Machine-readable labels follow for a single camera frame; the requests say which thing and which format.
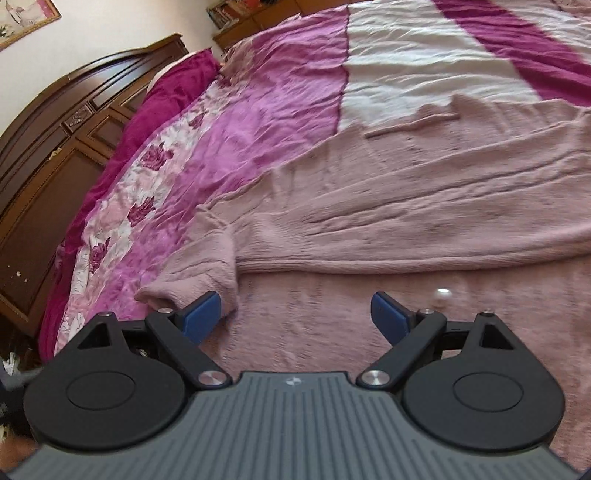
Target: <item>white wall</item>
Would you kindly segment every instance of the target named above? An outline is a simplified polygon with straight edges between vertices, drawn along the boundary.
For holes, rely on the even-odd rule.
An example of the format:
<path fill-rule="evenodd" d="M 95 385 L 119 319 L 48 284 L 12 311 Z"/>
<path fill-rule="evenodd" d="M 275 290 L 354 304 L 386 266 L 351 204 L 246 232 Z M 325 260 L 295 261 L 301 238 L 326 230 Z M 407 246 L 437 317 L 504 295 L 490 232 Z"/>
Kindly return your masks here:
<path fill-rule="evenodd" d="M 0 134 L 45 87 L 90 61 L 173 33 L 183 36 L 189 51 L 210 47 L 215 26 L 209 3 L 54 0 L 62 18 L 0 51 Z"/>

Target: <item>metal pivot screw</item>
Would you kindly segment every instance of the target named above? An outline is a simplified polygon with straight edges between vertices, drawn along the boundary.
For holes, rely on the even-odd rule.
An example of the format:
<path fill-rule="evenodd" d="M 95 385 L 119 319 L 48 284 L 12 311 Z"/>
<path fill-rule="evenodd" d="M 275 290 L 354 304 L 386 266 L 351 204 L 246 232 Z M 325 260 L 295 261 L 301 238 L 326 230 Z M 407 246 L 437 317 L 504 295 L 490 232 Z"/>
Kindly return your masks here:
<path fill-rule="evenodd" d="M 208 387 L 219 387 L 220 385 L 226 383 L 228 376 L 219 370 L 205 370 L 205 372 L 201 372 L 199 374 L 197 379 L 201 385 L 206 385 Z"/>
<path fill-rule="evenodd" d="M 368 370 L 361 374 L 361 381 L 372 387 L 381 387 L 390 381 L 390 375 L 381 370 Z"/>

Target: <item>wrinkled fabric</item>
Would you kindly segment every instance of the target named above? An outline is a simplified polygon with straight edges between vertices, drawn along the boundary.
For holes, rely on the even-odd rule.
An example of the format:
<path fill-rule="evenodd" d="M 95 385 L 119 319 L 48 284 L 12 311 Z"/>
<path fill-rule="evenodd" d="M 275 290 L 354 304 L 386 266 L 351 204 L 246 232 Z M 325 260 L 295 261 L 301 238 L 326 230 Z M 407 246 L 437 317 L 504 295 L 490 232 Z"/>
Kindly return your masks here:
<path fill-rule="evenodd" d="M 497 314 L 556 376 L 553 449 L 589 461 L 591 112 L 455 97 L 369 131 L 351 126 L 198 208 L 186 244 L 138 290 L 231 313 L 202 348 L 241 371 L 347 370 L 388 349 L 374 292 L 451 320 Z M 437 288 L 453 295 L 434 301 Z"/>

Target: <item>picture frame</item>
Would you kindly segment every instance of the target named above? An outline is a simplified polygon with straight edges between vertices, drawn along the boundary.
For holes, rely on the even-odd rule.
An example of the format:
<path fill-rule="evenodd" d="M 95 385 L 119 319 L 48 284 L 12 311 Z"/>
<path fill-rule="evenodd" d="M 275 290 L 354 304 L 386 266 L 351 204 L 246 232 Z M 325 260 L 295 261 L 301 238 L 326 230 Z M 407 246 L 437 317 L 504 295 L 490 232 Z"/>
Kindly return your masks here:
<path fill-rule="evenodd" d="M 0 51 L 60 18 L 51 0 L 0 0 Z"/>

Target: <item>purple rose pattern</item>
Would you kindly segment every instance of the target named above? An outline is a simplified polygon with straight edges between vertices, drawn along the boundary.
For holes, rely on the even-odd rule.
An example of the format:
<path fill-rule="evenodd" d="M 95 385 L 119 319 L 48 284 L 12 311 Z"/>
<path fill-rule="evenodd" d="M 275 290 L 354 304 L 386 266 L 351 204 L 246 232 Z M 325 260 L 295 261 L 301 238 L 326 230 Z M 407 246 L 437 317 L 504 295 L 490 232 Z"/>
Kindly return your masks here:
<path fill-rule="evenodd" d="M 96 272 L 103 258 L 107 254 L 107 248 L 111 238 L 109 237 L 104 244 L 97 244 L 90 250 L 90 273 Z"/>
<path fill-rule="evenodd" d="M 140 223 L 146 216 L 152 211 L 156 210 L 154 208 L 154 197 L 150 197 L 149 199 L 145 199 L 141 205 L 134 204 L 133 207 L 129 209 L 129 213 L 127 214 L 127 219 L 131 223 L 131 226 L 134 227 L 138 223 Z"/>
<path fill-rule="evenodd" d="M 174 156 L 173 150 L 165 150 L 164 142 L 160 145 L 150 145 L 146 153 L 139 161 L 141 165 L 150 170 L 158 171 L 160 167 Z"/>
<path fill-rule="evenodd" d="M 201 126 L 201 124 L 203 123 L 204 116 L 205 116 L 205 112 L 201 111 L 201 113 L 198 113 L 197 116 L 189 122 L 189 126 L 191 128 L 193 128 L 194 130 L 198 129 Z"/>

